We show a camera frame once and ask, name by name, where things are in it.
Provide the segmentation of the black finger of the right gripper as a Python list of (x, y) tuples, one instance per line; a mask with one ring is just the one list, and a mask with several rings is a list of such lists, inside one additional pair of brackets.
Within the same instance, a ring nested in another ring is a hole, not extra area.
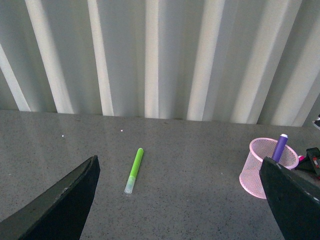
[(317, 147), (308, 148), (306, 156), (299, 161), (296, 170), (300, 170), (312, 174), (316, 178), (320, 178), (320, 150)]

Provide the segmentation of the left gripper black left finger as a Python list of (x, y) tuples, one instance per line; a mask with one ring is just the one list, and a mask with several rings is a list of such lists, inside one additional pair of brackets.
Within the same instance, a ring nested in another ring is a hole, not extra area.
[(96, 155), (0, 223), (2, 240), (78, 240), (100, 176)]

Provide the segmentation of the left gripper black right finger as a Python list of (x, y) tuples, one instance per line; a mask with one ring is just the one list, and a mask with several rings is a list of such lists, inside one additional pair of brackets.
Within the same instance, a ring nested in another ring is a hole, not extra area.
[(320, 188), (265, 157), (259, 170), (262, 187), (286, 240), (320, 238)]

